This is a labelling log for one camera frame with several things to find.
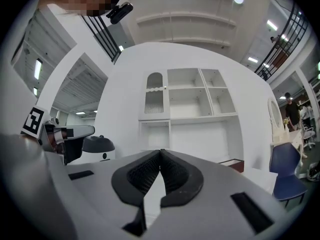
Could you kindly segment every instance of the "white cabinet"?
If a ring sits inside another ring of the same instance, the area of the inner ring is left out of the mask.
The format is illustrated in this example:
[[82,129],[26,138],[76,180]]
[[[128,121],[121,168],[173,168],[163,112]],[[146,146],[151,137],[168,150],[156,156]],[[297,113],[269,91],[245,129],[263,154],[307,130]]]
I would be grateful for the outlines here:
[[170,149],[216,163],[244,159],[240,121],[219,70],[148,71],[141,96],[142,151]]
[[170,119],[168,74],[166,70],[143,75],[139,120]]

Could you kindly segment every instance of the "arched mirror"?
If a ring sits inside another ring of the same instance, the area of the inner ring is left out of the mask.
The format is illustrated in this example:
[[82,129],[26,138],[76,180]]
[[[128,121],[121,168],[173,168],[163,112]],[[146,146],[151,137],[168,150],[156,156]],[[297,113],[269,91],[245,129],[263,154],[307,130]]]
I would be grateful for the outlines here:
[[272,123],[272,127],[277,127],[277,128],[283,129],[284,127],[283,127],[280,109],[279,109],[278,104],[274,101],[273,98],[268,99],[268,108],[269,108],[269,114],[270,114],[270,120]]
[[159,88],[162,86],[163,86],[162,74],[152,73],[151,75],[148,76],[148,79],[146,82],[147,89]]

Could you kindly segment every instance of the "black railing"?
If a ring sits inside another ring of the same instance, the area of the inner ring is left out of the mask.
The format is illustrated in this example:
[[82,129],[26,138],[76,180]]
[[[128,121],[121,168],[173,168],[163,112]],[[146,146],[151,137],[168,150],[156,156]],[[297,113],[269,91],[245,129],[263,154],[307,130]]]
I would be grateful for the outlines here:
[[255,73],[267,81],[287,60],[303,38],[308,21],[296,3],[293,3],[288,21],[277,37],[273,48],[256,69]]
[[89,16],[81,16],[84,22],[87,24],[94,37],[101,45],[103,50],[108,54],[111,61],[116,63],[119,55],[121,54],[120,48],[117,45],[116,41],[110,34],[105,22],[101,18],[98,17],[89,17]]

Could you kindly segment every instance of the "blue chair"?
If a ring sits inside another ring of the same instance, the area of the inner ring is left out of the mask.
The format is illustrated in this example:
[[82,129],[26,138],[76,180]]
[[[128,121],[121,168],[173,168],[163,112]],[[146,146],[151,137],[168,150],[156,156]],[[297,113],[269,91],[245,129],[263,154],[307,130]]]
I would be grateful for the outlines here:
[[300,161],[300,154],[291,143],[275,146],[270,161],[270,172],[277,173],[273,196],[280,202],[301,197],[302,202],[307,187],[297,178],[295,170]]

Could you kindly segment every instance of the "white chair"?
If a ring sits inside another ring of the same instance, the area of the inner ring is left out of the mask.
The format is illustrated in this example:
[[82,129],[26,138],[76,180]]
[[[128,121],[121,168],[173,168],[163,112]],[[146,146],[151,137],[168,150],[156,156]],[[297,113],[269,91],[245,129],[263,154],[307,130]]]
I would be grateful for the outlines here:
[[316,143],[312,142],[314,141],[314,136],[316,135],[316,132],[314,131],[314,128],[311,127],[311,128],[308,128],[307,126],[304,126],[304,136],[303,136],[303,139],[305,141],[305,144],[304,144],[304,148],[305,147],[309,147],[309,149],[311,150],[312,148],[312,145],[316,145]]

